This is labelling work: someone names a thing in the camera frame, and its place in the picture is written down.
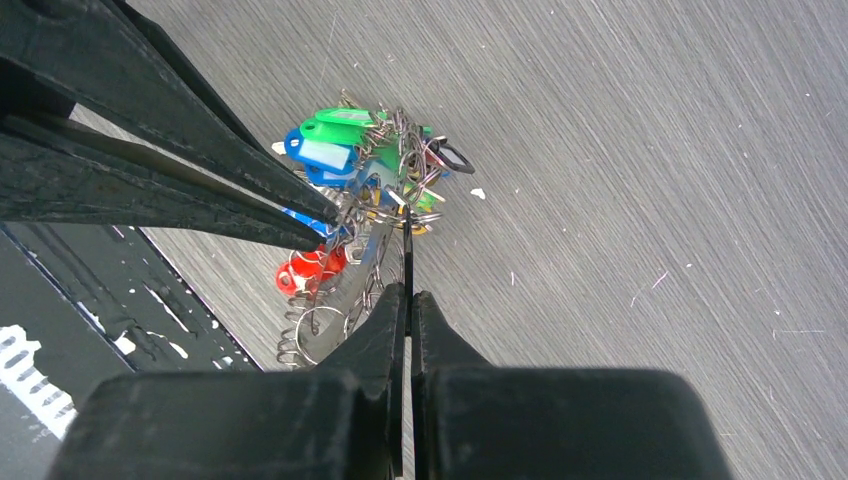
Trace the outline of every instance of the gray table surface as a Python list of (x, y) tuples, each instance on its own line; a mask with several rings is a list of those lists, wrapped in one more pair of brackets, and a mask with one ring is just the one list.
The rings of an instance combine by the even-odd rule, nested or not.
[[(133, 3), (264, 144), (342, 87), (450, 135), (417, 281), (495, 363), (679, 372), (739, 478), (848, 478), (848, 3)], [(274, 368), (284, 252), (149, 233)]]

